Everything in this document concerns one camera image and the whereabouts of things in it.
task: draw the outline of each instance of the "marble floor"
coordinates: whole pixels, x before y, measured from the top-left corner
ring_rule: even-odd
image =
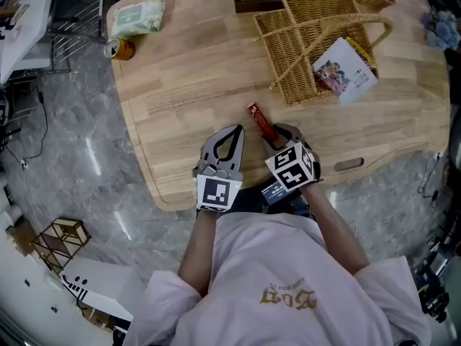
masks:
[[[22,170],[4,151],[8,189],[36,230],[58,216],[84,221],[91,240],[81,255],[129,265],[147,281],[154,270],[176,270],[194,223],[193,209],[167,213],[156,207],[144,182],[120,110],[110,62],[88,46],[69,74],[41,76],[48,114],[43,153]],[[32,93],[19,105],[37,102]],[[45,132],[37,107],[9,144],[19,158],[35,154]],[[435,208],[417,188],[432,154],[402,156],[370,176],[325,186],[327,196],[354,230],[371,260],[400,254],[421,257],[425,241],[443,221],[449,198]],[[442,163],[426,193],[441,186]]]

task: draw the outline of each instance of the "sleeve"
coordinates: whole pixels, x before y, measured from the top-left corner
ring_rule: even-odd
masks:
[[[430,345],[429,323],[405,257],[372,263],[355,278],[388,318],[394,345],[407,340]]]
[[[162,345],[162,341],[171,338],[179,318],[192,310],[200,300],[199,293],[176,274],[155,271],[123,345]]]

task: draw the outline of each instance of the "basket handle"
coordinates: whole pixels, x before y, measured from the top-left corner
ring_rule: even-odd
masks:
[[[392,21],[380,16],[379,14],[344,14],[334,17],[320,18],[322,33],[304,50],[300,56],[297,57],[293,63],[290,64],[280,77],[277,77],[277,79],[271,83],[269,88],[273,89],[276,85],[278,85],[278,83],[283,81],[289,72],[291,72],[291,70],[293,70],[293,68],[296,67],[296,65],[298,65],[299,62],[301,62],[301,60],[309,54],[315,46],[317,46],[332,32],[360,23],[382,23],[384,25],[385,31],[375,41],[373,41],[371,44],[372,48],[380,44],[392,32]]]
[[[307,22],[301,22],[301,23],[297,23],[295,25],[290,25],[290,26],[286,26],[286,27],[283,27],[283,28],[279,28],[278,30],[274,30],[274,31],[271,31],[271,32],[268,32],[268,33],[264,33],[263,35],[259,35],[258,37],[254,38],[253,41],[256,42],[256,41],[259,41],[259,40],[261,40],[263,38],[271,37],[273,35],[278,35],[279,33],[283,33],[283,32],[286,32],[286,31],[293,30],[294,28],[303,28],[303,27],[315,26],[320,21],[321,21],[321,19],[314,19],[314,20],[309,20]]]

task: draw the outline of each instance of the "book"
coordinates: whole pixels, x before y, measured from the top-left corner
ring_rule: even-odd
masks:
[[[313,64],[316,75],[344,105],[357,100],[377,83],[370,63],[362,57],[347,40],[340,37]]]

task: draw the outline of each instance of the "person's left arm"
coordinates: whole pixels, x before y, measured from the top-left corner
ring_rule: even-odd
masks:
[[[179,319],[208,292],[217,213],[197,215],[178,274],[156,270],[140,300],[124,346],[167,345]]]
[[[178,276],[205,297],[210,285],[213,244],[218,213],[201,210],[197,215]]]

